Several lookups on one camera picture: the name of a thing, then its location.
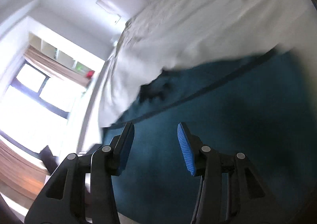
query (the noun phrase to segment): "metal pin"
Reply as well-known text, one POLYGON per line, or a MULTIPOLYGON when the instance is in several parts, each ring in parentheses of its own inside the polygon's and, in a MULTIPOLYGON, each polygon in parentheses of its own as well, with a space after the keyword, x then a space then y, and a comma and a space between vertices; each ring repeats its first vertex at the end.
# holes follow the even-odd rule
POLYGON ((104 146, 104 147, 102 148, 102 151, 103 151, 103 152, 110 152, 110 151, 111 151, 111 147, 108 146, 108 145, 106 145, 106 146, 104 146))
POLYGON ((69 159, 69 160, 73 160, 75 158, 76 158, 76 154, 75 153, 71 153, 71 154, 67 155, 67 159, 69 159))
POLYGON ((206 146, 206 145, 204 145, 202 148, 201 148, 201 150, 203 151, 203 152, 210 152, 210 147, 209 146, 206 146))
POLYGON ((239 153, 237 153, 237 157, 238 157, 238 159, 243 160, 245 158, 245 154, 239 152, 239 153))

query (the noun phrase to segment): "window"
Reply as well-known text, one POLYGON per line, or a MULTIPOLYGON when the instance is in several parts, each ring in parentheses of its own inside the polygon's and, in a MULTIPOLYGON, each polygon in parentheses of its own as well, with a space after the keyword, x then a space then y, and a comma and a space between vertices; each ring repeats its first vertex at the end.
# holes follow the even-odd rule
POLYGON ((61 151, 67 117, 81 91, 25 62, 0 103, 0 135, 27 153, 61 151))

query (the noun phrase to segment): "curtain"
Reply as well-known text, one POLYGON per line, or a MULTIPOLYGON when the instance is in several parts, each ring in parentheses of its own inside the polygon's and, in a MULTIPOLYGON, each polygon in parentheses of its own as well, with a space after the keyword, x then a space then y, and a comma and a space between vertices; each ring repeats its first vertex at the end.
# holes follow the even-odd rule
POLYGON ((87 87, 90 82, 88 78, 83 77, 77 72, 61 65, 31 45, 24 53, 24 57, 29 63, 38 67, 40 70, 43 70, 49 76, 58 77, 62 80, 69 79, 83 87, 87 87))
MULTIPOLYGON (((34 200, 44 186, 47 171, 24 159, 0 140, 0 182, 23 197, 34 200)), ((15 196, 3 192, 9 198, 15 196)))

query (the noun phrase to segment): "white duvet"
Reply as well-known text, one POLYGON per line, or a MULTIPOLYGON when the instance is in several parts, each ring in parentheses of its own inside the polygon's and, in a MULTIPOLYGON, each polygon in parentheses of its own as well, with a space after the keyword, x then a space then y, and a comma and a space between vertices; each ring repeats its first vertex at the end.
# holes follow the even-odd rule
POLYGON ((311 0, 156 0, 131 21, 119 43, 103 88, 101 127, 114 123, 139 87, 162 69, 265 53, 277 44, 296 49, 309 91, 317 94, 317 12, 311 0))

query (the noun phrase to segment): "red object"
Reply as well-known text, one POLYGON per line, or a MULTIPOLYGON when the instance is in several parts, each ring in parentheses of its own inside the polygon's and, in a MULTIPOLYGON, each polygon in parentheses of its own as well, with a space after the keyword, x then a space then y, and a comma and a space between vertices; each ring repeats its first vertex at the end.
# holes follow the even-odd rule
POLYGON ((90 70, 87 72, 86 74, 86 78, 91 79, 94 75, 95 71, 94 70, 90 70))

